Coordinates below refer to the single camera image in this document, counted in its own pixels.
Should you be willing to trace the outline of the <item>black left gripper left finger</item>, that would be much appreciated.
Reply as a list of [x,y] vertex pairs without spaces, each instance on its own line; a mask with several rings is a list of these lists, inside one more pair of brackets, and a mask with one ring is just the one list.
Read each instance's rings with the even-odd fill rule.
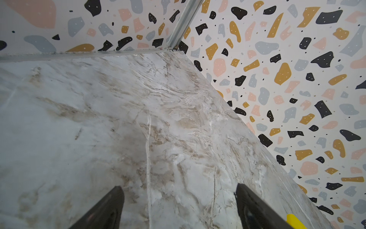
[[118,229],[124,206],[124,192],[115,186],[70,229]]

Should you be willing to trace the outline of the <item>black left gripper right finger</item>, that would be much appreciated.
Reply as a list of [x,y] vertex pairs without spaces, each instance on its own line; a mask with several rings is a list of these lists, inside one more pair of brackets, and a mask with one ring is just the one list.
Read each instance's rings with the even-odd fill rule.
[[237,184],[234,195],[243,229],[292,228],[245,184]]

